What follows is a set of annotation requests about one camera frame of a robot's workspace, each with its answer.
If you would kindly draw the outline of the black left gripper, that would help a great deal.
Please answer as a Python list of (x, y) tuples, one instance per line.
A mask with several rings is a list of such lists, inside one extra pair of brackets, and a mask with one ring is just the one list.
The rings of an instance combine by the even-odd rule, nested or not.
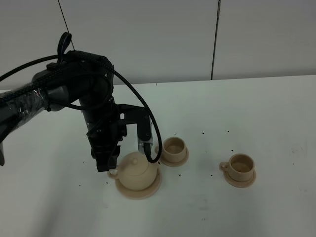
[(88, 126), (87, 137), (91, 145), (91, 155), (96, 159), (98, 172), (106, 172), (117, 167), (120, 155), (118, 144), (127, 135), (126, 125), (121, 123), (119, 106), (107, 103), (102, 108), (91, 111), (95, 121)]

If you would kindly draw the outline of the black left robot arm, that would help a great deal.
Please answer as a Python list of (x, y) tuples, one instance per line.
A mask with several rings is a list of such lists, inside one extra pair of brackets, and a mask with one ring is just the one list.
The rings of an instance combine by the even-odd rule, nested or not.
[(104, 56), (68, 52), (62, 61), (37, 73), (31, 83), (0, 95), (0, 139), (43, 110), (71, 108), (83, 112), (98, 171), (115, 169), (124, 133), (113, 126), (119, 120), (112, 96), (114, 72)]

